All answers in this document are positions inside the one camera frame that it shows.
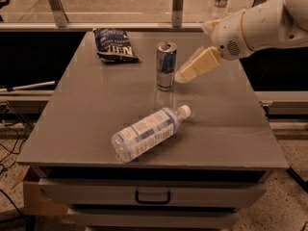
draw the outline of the bottle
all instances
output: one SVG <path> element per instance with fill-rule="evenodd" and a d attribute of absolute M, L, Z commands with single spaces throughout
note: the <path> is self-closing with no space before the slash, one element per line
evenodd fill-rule
<path fill-rule="evenodd" d="M 181 122 L 191 115 L 187 105 L 177 110 L 163 108 L 158 112 L 124 128 L 112 136 L 118 158 L 128 163 L 142 153 L 174 135 Z"/>
<path fill-rule="evenodd" d="M 212 18 L 220 19 L 227 14 L 229 0 L 214 0 Z"/>

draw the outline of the upright bottle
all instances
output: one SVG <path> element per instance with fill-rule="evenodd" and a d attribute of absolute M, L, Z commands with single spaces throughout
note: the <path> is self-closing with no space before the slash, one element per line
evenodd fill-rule
<path fill-rule="evenodd" d="M 112 136 L 115 153 L 128 163 L 142 153 L 174 135 L 181 122 L 191 115 L 187 105 L 177 110 L 163 108 L 158 112 L 124 128 Z"/>
<path fill-rule="evenodd" d="M 214 0 L 212 18 L 220 19 L 227 14 L 229 0 Z"/>

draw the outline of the blue and silver can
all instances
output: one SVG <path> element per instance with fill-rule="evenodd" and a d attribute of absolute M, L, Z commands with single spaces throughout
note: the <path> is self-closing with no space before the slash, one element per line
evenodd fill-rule
<path fill-rule="evenodd" d="M 176 51 L 174 42 L 165 41 L 157 45 L 156 83 L 159 90 L 173 90 Z"/>

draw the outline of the table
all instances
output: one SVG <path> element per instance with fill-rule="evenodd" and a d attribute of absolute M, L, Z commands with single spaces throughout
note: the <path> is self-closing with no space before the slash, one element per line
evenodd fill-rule
<path fill-rule="evenodd" d="M 156 45 L 177 44 L 177 65 L 202 33 L 128 32 L 138 63 L 105 64 L 87 32 L 18 162 L 41 177 L 41 188 L 66 203 L 76 222 L 148 228 L 230 228 L 238 211 L 266 191 L 285 157 L 239 61 L 174 91 L 157 90 Z M 124 164 L 111 145 L 122 128 L 163 108 L 188 105 L 180 131 Z"/>

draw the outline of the gray tabletop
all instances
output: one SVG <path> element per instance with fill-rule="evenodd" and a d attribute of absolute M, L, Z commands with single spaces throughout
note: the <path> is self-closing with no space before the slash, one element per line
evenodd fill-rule
<path fill-rule="evenodd" d="M 239 61 L 222 61 L 173 92 L 156 88 L 156 45 L 178 46 L 177 65 L 210 40 L 202 33 L 130 32 L 141 58 L 105 64 L 92 32 L 85 35 L 35 130 L 18 157 L 22 165 L 278 169 L 288 164 Z M 124 164 L 111 136 L 163 107 L 188 105 L 177 135 Z"/>

